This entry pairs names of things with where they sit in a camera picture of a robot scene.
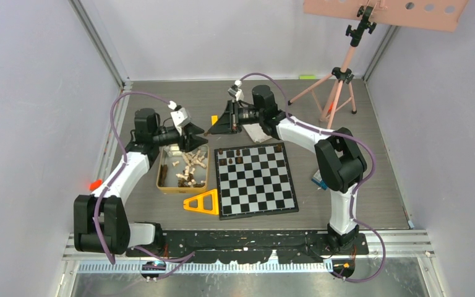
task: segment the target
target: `pink tripod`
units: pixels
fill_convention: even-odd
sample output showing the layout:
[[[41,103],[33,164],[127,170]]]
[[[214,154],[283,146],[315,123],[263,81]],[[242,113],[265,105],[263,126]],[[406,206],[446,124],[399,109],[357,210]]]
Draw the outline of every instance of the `pink tripod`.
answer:
[[[374,31],[374,28],[376,27],[375,22],[369,22],[369,17],[372,13],[372,7],[367,6],[366,8],[364,6],[361,6],[357,12],[357,16],[360,17],[362,16],[359,25],[357,26],[357,29],[352,30],[352,26],[347,27],[347,36],[352,37],[351,41],[351,46],[349,48],[349,51],[347,52],[347,55],[345,57],[345,60],[343,61],[343,64],[341,67],[335,67],[332,70],[332,73],[325,76],[324,78],[318,80],[316,83],[308,87],[306,90],[301,92],[298,96],[290,99],[288,102],[289,105],[294,103],[296,100],[300,99],[304,95],[308,94],[309,92],[312,93],[312,96],[314,97],[314,100],[316,102],[316,105],[318,106],[321,116],[320,116],[320,121],[328,121],[327,124],[327,129],[330,129],[332,126],[332,121],[334,120],[334,115],[336,114],[336,111],[340,110],[342,107],[344,107],[346,104],[349,102],[352,103],[352,114],[356,114],[356,102],[354,101],[354,92],[352,85],[350,84],[352,78],[354,77],[352,74],[352,71],[348,68],[349,64],[354,56],[354,52],[356,51],[356,47],[359,45],[359,42],[361,41],[361,37],[363,35],[363,32],[365,29],[369,29],[369,34],[372,34]],[[316,97],[316,94],[314,93],[314,89],[319,86],[320,84],[324,83],[326,80],[331,78],[332,76],[336,77],[336,81],[334,82],[334,86],[332,87],[332,91],[330,92],[328,96],[327,103],[325,106],[322,108],[318,98]],[[349,87],[349,93],[350,97],[338,107],[338,101],[340,99],[340,94],[341,94],[341,89],[343,88],[343,85],[346,84]]]

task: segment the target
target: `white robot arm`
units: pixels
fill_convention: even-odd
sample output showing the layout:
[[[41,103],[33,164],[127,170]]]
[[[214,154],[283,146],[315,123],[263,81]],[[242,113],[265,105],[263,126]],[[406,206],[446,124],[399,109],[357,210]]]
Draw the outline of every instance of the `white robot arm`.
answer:
[[[164,127],[160,126],[160,117],[153,109],[136,111],[134,139],[126,146],[126,161],[122,159],[99,188],[89,195],[79,195],[74,201],[74,245],[78,251],[104,250],[93,221],[94,206],[103,192],[100,227],[113,254],[122,254],[131,246],[162,244],[161,226],[153,222],[128,223],[124,204],[135,185],[154,164],[160,146],[177,144],[180,150],[190,152],[208,142],[197,136],[204,130],[191,123],[185,108],[174,106],[171,117],[174,125]]]
[[[361,181],[367,164],[355,142],[326,132],[352,136],[350,131],[347,128],[332,131],[307,123],[298,124],[303,122],[292,115],[287,117],[278,109],[274,94],[267,85],[252,89],[254,104],[245,103],[242,98],[237,100],[235,94],[242,94],[237,84],[229,89],[229,94],[234,99],[227,102],[225,112],[207,133],[234,134],[241,132],[242,125],[259,123],[266,135],[315,153],[322,179],[331,190],[332,215],[327,226],[329,246],[333,251],[348,246],[359,233],[359,226],[353,220],[356,218],[357,198],[353,190]]]

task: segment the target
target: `gray table surface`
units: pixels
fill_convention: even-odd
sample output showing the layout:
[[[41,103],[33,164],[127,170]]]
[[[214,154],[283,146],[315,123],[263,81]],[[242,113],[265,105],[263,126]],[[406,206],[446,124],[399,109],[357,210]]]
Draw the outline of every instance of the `gray table surface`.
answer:
[[[280,80],[287,96],[292,98],[310,86],[313,80]],[[316,94],[322,99],[322,104],[328,97],[332,80],[322,84]],[[193,117],[193,122],[207,130],[210,127],[210,116],[223,112],[230,81],[197,81],[197,82],[136,82],[133,90],[152,92],[185,106]],[[285,104],[281,93],[266,80],[246,80],[243,85],[245,100],[251,102],[250,91],[258,84],[271,85],[276,95],[276,102],[284,109]],[[359,190],[357,200],[358,219],[374,228],[408,228],[403,211],[400,192],[396,179],[385,151],[380,129],[372,109],[363,81],[353,80],[354,95],[356,96],[357,114],[351,114],[350,106],[336,113],[333,129],[347,127],[355,137],[367,144],[377,160],[377,170],[374,176]],[[348,97],[348,89],[342,92],[342,99]],[[166,105],[152,98],[131,96],[121,130],[123,142],[129,140],[129,131],[134,128],[134,113],[141,108],[154,108],[161,114],[162,119],[169,117]],[[316,126],[325,127],[319,123],[319,112],[311,95],[306,95],[289,107],[290,112],[299,119]],[[246,132],[233,136],[208,136],[210,149],[220,147],[237,147],[254,145]],[[192,195],[163,194],[156,188],[158,166],[139,181],[127,204],[125,205],[130,222],[157,222],[164,229],[295,229],[295,228],[326,228],[331,214],[330,191],[318,189],[310,179],[317,171],[315,155],[292,143],[286,143],[289,165],[294,187],[296,189],[299,212],[279,215],[261,215],[252,218],[220,221],[218,216],[189,212],[183,209],[183,200]],[[368,153],[363,152],[369,169],[372,166]],[[120,159],[119,150],[116,161]],[[210,162],[210,178],[208,189],[216,188],[215,166],[213,158]]]

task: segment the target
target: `wire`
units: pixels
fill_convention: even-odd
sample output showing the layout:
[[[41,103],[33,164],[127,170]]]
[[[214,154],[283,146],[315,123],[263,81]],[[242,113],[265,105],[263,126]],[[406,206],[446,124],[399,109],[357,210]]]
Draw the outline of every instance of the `wire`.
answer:
[[[163,124],[162,124],[161,126],[164,127],[164,126],[165,126],[165,123],[166,123],[169,119],[172,119],[172,118],[165,119],[165,120],[163,121]]]
[[[157,100],[159,100],[159,101],[161,101],[161,102],[163,102],[167,105],[170,104],[170,100],[159,97],[158,95],[154,95],[152,93],[146,93],[146,92],[135,92],[135,91],[133,91],[133,92],[126,92],[126,93],[123,93],[120,96],[118,96],[114,100],[114,103],[112,103],[112,106],[110,107],[110,128],[111,128],[111,130],[114,134],[115,139],[118,141],[118,146],[121,149],[123,162],[122,162],[121,167],[119,168],[119,170],[117,170],[117,172],[115,172],[112,179],[110,179],[108,181],[108,183],[106,183],[106,186],[103,188],[103,190],[99,194],[99,197],[97,197],[97,201],[95,202],[95,208],[93,210],[93,223],[94,223],[94,226],[95,226],[95,231],[97,232],[97,237],[99,238],[99,242],[101,243],[101,247],[103,248],[103,251],[105,252],[106,257],[108,258],[108,260],[110,261],[110,263],[112,265],[116,263],[116,258],[112,253],[110,253],[110,249],[108,248],[108,245],[106,243],[105,236],[103,235],[103,232],[101,231],[101,225],[99,223],[99,208],[101,206],[101,201],[103,200],[106,192],[108,191],[108,189],[110,189],[112,184],[119,177],[121,172],[124,170],[124,168],[126,167],[126,163],[128,161],[128,156],[126,154],[126,148],[124,147],[121,139],[119,138],[119,133],[118,133],[118,130],[116,129],[116,125],[114,123],[114,110],[116,109],[116,106],[119,103],[119,101],[121,99],[123,99],[124,97],[128,96],[128,95],[149,96],[149,97],[157,99]]]
[[[311,252],[313,252],[314,254],[316,254],[316,256],[318,256],[318,257],[320,257],[321,259],[323,259],[323,260],[330,259],[330,258],[332,258],[332,257],[336,254],[335,252],[332,252],[332,254],[330,254],[330,256],[328,256],[328,257],[325,258],[325,257],[322,257],[320,254],[318,254],[318,252],[316,252],[315,250],[313,250],[313,249],[309,249],[309,250],[310,250]]]
[[[243,81],[244,79],[246,79],[247,77],[250,77],[252,75],[258,75],[258,76],[262,76],[268,80],[270,80],[281,92],[281,94],[283,95],[283,99],[285,100],[285,116],[286,118],[291,121],[292,123],[294,123],[295,125],[297,126],[300,126],[300,127],[303,127],[307,130],[310,130],[312,132],[316,132],[320,135],[330,135],[330,136],[337,136],[337,137],[342,137],[344,139],[348,139],[348,140],[351,140],[351,141],[354,141],[355,143],[359,144],[361,147],[363,147],[367,153],[369,153],[370,155],[370,159],[372,161],[372,168],[370,169],[370,172],[369,174],[367,174],[367,176],[365,178],[363,178],[353,189],[352,191],[352,195],[351,195],[351,199],[350,199],[350,203],[349,203],[349,216],[350,218],[352,219],[352,221],[354,223],[357,223],[358,225],[362,225],[364,226],[365,228],[371,230],[375,235],[376,237],[378,237],[378,239],[380,240],[380,242],[382,243],[382,263],[380,265],[380,267],[378,268],[378,270],[376,271],[376,273],[374,273],[372,276],[370,277],[367,277],[367,278],[362,278],[362,279],[352,279],[352,278],[347,278],[346,281],[347,282],[352,282],[352,283],[362,283],[362,282],[367,282],[375,277],[377,277],[380,272],[383,270],[383,267],[385,266],[385,258],[387,256],[387,253],[386,253],[386,250],[385,250],[385,243],[383,242],[383,238],[380,236],[380,234],[378,233],[378,231],[376,231],[373,227],[367,225],[366,223],[360,221],[360,220],[357,220],[356,218],[354,218],[354,214],[353,214],[353,209],[354,209],[354,195],[357,193],[357,190],[359,189],[359,187],[361,187],[362,184],[364,184],[367,180],[369,180],[369,178],[372,177],[372,175],[374,175],[374,171],[376,170],[376,157],[374,156],[374,153],[370,150],[370,148],[364,144],[361,140],[355,138],[355,137],[352,137],[350,135],[346,135],[346,134],[342,134],[342,133],[337,133],[337,132],[333,132],[331,130],[328,130],[328,129],[321,129],[321,128],[318,128],[318,127],[314,127],[314,126],[311,126],[311,125],[308,125],[302,121],[296,121],[294,120],[291,116],[291,114],[288,112],[288,99],[287,99],[287,96],[285,94],[285,91],[283,90],[283,88],[281,88],[281,86],[274,80],[272,79],[270,76],[266,75],[266,74],[263,74],[263,73],[259,73],[259,72],[252,72],[252,73],[249,73],[247,75],[245,75],[244,77],[241,77],[241,81]],[[341,275],[338,275],[337,273],[333,272],[335,274],[336,277],[342,277]]]
[[[130,142],[134,141],[135,135],[134,135],[135,129],[130,130]]]

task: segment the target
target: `orange object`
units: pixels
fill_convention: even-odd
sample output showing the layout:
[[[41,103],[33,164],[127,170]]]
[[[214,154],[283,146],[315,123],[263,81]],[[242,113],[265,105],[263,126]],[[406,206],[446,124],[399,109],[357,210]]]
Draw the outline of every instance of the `orange object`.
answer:
[[[93,183],[90,184],[90,187],[89,189],[91,191],[95,191],[98,187],[100,187],[101,185],[103,184],[103,180],[102,179],[98,179],[96,181],[94,181]]]
[[[203,200],[206,196],[210,196],[212,198],[212,210],[205,209]],[[197,201],[197,207],[190,206],[190,203],[192,201]],[[185,210],[190,210],[191,212],[206,213],[207,215],[219,215],[220,207],[218,203],[218,190],[217,189],[210,190],[208,192],[204,192],[203,194],[199,194],[192,198],[185,199],[185,201],[183,201],[183,208]]]

